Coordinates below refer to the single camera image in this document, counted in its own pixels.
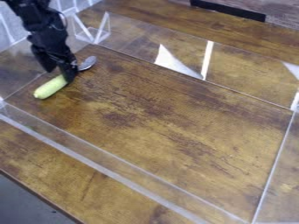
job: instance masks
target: clear acrylic box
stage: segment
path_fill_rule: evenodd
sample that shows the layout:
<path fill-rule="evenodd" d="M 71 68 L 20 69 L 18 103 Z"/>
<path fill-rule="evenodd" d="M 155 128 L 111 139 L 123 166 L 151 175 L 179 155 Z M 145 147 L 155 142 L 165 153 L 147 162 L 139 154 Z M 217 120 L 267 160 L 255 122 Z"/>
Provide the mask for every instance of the clear acrylic box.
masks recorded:
<path fill-rule="evenodd" d="M 69 20 L 93 72 L 39 101 L 59 72 L 8 67 L 0 119 L 195 223 L 298 222 L 298 66 L 107 11 Z"/>

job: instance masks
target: yellow object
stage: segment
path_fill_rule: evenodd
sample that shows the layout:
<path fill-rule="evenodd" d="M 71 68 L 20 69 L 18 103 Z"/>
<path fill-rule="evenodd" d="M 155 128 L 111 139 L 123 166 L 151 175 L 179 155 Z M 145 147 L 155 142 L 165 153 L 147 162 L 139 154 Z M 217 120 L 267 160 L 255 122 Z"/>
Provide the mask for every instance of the yellow object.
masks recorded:
<path fill-rule="evenodd" d="M 47 99 L 51 97 L 59 90 L 67 86 L 69 82 L 65 80 L 63 75 L 59 75 L 56 78 L 46 82 L 34 92 L 34 97 L 38 99 Z"/>

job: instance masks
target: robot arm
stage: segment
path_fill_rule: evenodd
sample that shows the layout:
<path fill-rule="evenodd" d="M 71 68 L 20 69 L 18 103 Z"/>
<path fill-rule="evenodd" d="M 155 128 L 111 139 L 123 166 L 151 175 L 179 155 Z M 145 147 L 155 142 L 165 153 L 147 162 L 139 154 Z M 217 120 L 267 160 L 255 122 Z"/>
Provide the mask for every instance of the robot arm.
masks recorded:
<path fill-rule="evenodd" d="M 79 74 L 77 57 L 66 44 L 69 33 L 61 13 L 50 8 L 51 0 L 0 0 L 6 1 L 23 27 L 31 33 L 32 53 L 50 73 L 61 68 L 65 80 L 71 83 Z"/>

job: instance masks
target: wooden table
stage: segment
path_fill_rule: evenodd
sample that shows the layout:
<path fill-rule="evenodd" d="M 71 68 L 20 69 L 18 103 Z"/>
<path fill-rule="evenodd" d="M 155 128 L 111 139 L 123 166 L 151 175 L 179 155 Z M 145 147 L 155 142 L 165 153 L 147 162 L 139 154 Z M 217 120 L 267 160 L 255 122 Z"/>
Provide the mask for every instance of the wooden table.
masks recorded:
<path fill-rule="evenodd" d="M 93 25 L 93 11 L 103 10 L 245 46 L 282 60 L 298 61 L 295 31 L 215 13 L 210 17 L 205 10 L 158 0 L 103 1 L 83 13 L 87 23 Z M 199 12 L 207 17 L 197 17 Z M 91 53 L 102 64 L 58 96 L 36 101 L 35 82 L 8 102 L 250 221 L 291 112 L 207 82 L 183 79 L 177 72 L 99 46 L 87 47 L 79 58 Z M 179 214 L 52 147 L 2 125 L 3 171 L 79 220 L 189 223 Z"/>

